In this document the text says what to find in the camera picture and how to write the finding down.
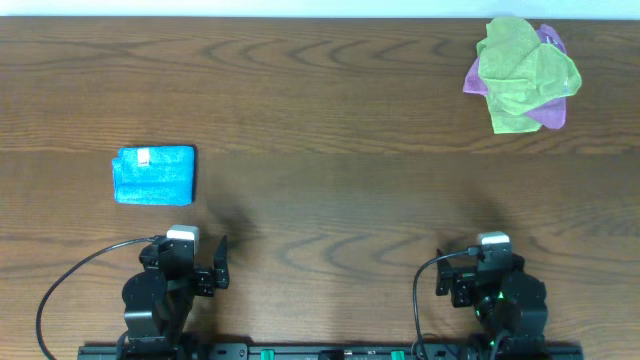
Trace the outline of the light green cloth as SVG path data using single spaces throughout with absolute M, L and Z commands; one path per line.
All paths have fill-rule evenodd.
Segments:
M 573 60 L 540 40 L 524 19 L 499 17 L 476 47 L 478 75 L 492 112 L 520 116 L 552 100 L 575 95 L 582 77 Z

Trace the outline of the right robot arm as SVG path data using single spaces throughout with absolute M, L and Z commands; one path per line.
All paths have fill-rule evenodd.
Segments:
M 472 307 L 484 332 L 471 335 L 460 359 L 546 359 L 546 287 L 524 272 L 525 260 L 508 244 L 471 246 L 461 252 L 473 266 L 453 266 L 438 252 L 436 294 L 455 308 Z

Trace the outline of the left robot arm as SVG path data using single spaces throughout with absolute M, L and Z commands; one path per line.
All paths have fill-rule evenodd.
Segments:
M 195 263 L 195 242 L 155 236 L 139 261 L 144 271 L 122 290 L 127 331 L 117 341 L 118 359 L 192 359 L 198 356 L 192 336 L 183 329 L 194 298 L 212 297 L 230 284 L 227 239 L 222 238 L 212 265 Z

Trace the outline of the folded blue cloth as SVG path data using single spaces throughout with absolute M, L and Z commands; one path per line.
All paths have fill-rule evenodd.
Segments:
M 128 205 L 190 205 L 195 163 L 193 146 L 121 148 L 112 159 L 114 200 Z

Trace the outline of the purple cloth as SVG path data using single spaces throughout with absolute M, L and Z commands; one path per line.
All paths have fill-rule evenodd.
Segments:
M 565 44 L 554 28 L 542 24 L 536 30 L 536 33 L 542 43 L 551 44 L 562 53 L 567 54 Z M 479 59 L 476 59 L 465 76 L 463 92 L 486 97 L 489 94 L 489 90 L 479 77 L 478 68 Z M 566 114 L 566 99 L 557 98 L 526 112 L 524 115 L 549 129 L 560 129 L 566 122 Z

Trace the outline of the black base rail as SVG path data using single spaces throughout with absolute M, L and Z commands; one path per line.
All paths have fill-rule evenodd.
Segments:
M 437 343 L 425 345 L 428 359 L 491 359 L 491 351 L 471 351 L 470 345 L 454 346 Z M 356 345 L 247 345 L 243 343 L 217 343 L 188 345 L 176 354 L 134 354 L 132 348 L 123 346 L 81 346 L 78 360 L 115 359 L 193 359 L 193 360 L 415 360 L 419 359 L 418 346 L 356 346 Z M 582 360 L 582 350 L 577 346 L 551 346 L 534 355 L 509 354 L 506 350 L 496 354 L 494 359 L 554 359 Z

